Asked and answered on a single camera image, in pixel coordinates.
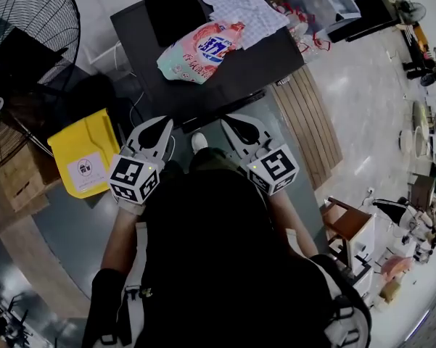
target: white floor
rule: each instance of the white floor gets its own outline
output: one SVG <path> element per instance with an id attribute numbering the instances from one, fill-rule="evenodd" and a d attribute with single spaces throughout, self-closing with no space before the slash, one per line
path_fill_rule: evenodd
<path id="1" fill-rule="evenodd" d="M 429 162 L 416 161 L 398 148 L 399 132 L 411 129 L 412 101 L 423 102 L 425 95 L 417 80 L 406 79 L 401 62 L 408 60 L 400 32 L 390 28 L 352 43 L 336 43 L 329 53 L 309 64 L 344 157 L 333 176 L 316 191 L 320 205 L 333 196 L 360 207 L 368 187 L 375 189 L 375 197 L 396 200 L 407 196 L 410 172 L 429 173 Z M 387 216 L 376 213 L 375 260 L 395 240 Z M 427 265 L 415 265 L 405 276 L 400 293 L 384 312 L 371 310 L 371 347 L 401 343 L 435 293 L 436 251 Z"/>

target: yellow bin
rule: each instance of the yellow bin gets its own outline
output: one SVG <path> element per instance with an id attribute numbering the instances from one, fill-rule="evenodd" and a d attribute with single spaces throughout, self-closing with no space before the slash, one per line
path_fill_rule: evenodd
<path id="1" fill-rule="evenodd" d="M 110 163 L 120 148 L 106 109 L 69 125 L 48 142 L 71 196 L 84 199 L 108 189 Z"/>

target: detergent bag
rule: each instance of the detergent bag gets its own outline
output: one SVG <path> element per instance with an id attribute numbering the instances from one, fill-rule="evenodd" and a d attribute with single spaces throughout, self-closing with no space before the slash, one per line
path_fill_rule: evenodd
<path id="1" fill-rule="evenodd" d="M 167 48 L 157 60 L 158 68 L 168 80 L 203 84 L 226 53 L 239 48 L 243 28 L 241 22 L 205 23 Z"/>

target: small fan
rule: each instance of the small fan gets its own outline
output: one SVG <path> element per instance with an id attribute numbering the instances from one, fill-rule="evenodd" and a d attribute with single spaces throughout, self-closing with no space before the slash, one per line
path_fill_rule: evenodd
<path id="1" fill-rule="evenodd" d="M 40 143 L 45 94 L 63 94 L 80 34 L 75 0 L 0 0 L 0 166 L 29 138 Z"/>
<path id="2" fill-rule="evenodd" d="M 426 7 L 421 3 L 397 0 L 395 6 L 406 25 L 414 25 L 426 16 Z"/>

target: checkered cloth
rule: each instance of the checkered cloth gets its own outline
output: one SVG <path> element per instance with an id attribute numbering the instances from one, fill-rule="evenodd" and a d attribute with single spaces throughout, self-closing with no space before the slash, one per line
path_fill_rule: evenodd
<path id="1" fill-rule="evenodd" d="M 264 0 L 203 0 L 212 5 L 211 20 L 238 19 L 245 24 L 240 45 L 244 49 L 275 33 L 289 24 L 289 19 L 277 12 Z"/>

